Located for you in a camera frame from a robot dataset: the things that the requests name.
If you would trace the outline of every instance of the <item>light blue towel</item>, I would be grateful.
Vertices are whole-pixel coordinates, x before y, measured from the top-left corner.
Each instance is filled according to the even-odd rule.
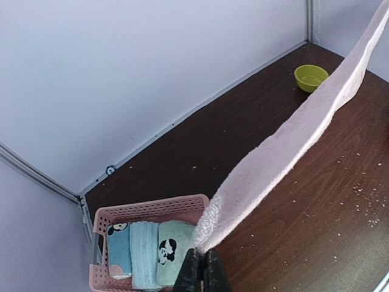
[[[128,223],[110,225],[107,229],[109,275],[117,280],[132,275],[129,229]]]
[[[173,286],[190,248],[194,225],[181,221],[168,221],[159,225],[159,258],[157,282]]]
[[[158,261],[158,223],[135,222],[129,229],[130,252],[133,258],[133,288],[156,290]]]

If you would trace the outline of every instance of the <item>wall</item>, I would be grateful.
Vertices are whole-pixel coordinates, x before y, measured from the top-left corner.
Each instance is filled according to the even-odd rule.
[[[0,0],[0,141],[74,192],[305,38],[306,0]]]
[[[382,0],[314,1],[314,42],[346,56],[357,43]],[[368,69],[389,81],[389,28],[379,40]]]
[[[77,206],[0,161],[0,290],[87,292],[91,251]]]

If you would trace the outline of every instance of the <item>cartoon panda print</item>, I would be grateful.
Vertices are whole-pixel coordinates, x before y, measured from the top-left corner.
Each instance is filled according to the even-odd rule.
[[[163,240],[159,245],[158,262],[161,265],[165,265],[168,260],[171,262],[174,261],[176,249],[177,243],[174,239],[169,238],[169,240]]]
[[[114,224],[108,229],[108,235],[112,235],[115,231],[122,231],[126,229],[128,226],[128,223],[119,223]]]

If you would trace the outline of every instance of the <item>green bowl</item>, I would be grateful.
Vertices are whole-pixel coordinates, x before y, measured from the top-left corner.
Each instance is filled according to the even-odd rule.
[[[327,71],[315,65],[303,65],[294,71],[298,87],[309,93],[314,92],[328,76]]]

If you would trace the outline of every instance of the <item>towel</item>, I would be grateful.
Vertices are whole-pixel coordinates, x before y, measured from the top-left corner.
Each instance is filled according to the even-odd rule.
[[[260,204],[318,141],[335,111],[354,97],[388,18],[389,0],[384,0],[358,43],[335,72],[273,136],[235,166],[194,230],[194,243],[200,252],[205,254],[219,244]]]
[[[158,261],[158,224],[153,222],[131,223],[129,245],[133,260],[133,288],[156,290]]]
[[[159,225],[159,257],[157,282],[173,286],[190,246],[195,227],[181,221],[168,221]]]
[[[108,226],[107,246],[109,275],[117,280],[129,278],[132,274],[132,267],[128,223]]]

